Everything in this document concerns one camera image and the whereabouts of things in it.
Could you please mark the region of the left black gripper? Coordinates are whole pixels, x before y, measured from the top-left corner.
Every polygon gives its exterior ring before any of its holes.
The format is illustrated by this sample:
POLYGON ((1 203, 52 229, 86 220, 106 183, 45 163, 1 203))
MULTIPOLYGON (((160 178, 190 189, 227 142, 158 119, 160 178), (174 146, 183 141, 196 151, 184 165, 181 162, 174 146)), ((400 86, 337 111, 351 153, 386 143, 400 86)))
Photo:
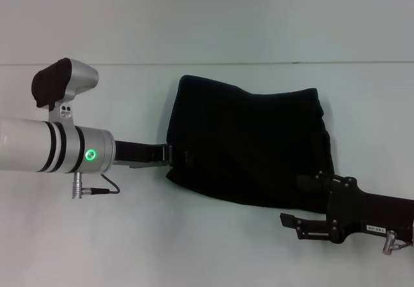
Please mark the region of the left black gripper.
POLYGON ((169 144, 149 145, 134 142, 116 141, 114 165, 130 168, 190 165, 189 151, 169 144))

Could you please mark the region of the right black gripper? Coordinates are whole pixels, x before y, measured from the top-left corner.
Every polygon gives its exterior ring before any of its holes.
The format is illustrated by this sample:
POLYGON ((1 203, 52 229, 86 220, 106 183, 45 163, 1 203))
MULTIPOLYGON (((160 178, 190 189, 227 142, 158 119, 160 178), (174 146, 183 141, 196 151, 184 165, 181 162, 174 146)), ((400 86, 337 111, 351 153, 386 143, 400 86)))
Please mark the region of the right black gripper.
POLYGON ((413 244, 413 201, 362 191, 353 177, 319 171, 297 176, 307 191, 330 191, 325 220, 308 220, 280 214, 283 227, 294 229, 300 240, 325 240, 341 244, 354 233, 386 237, 388 231, 399 241, 413 244))

